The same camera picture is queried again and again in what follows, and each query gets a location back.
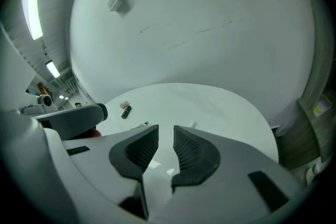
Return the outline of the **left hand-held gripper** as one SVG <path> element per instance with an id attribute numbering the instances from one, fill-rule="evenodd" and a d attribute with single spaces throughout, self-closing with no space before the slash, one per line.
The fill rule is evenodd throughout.
<path id="1" fill-rule="evenodd" d="M 20 113 L 36 116 L 35 119 L 44 128 L 56 131 L 62 141 L 100 137 L 97 125 L 108 117 L 107 108 L 101 103 L 58 112 L 51 96 L 47 94 L 40 95 L 37 104 L 25 106 Z"/>

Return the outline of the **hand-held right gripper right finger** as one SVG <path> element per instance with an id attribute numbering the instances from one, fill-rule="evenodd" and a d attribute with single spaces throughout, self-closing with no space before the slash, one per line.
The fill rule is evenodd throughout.
<path id="1" fill-rule="evenodd" d="M 287 170 L 246 143 L 177 125 L 173 148 L 180 171 L 151 223 L 269 221 L 301 191 Z"/>

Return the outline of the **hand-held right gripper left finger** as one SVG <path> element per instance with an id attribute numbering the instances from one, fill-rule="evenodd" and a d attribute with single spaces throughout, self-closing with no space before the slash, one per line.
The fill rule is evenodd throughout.
<path id="1" fill-rule="evenodd" d="M 149 218 L 143 174 L 158 149 L 158 125 L 69 141 L 52 129 L 45 134 L 78 220 Z"/>

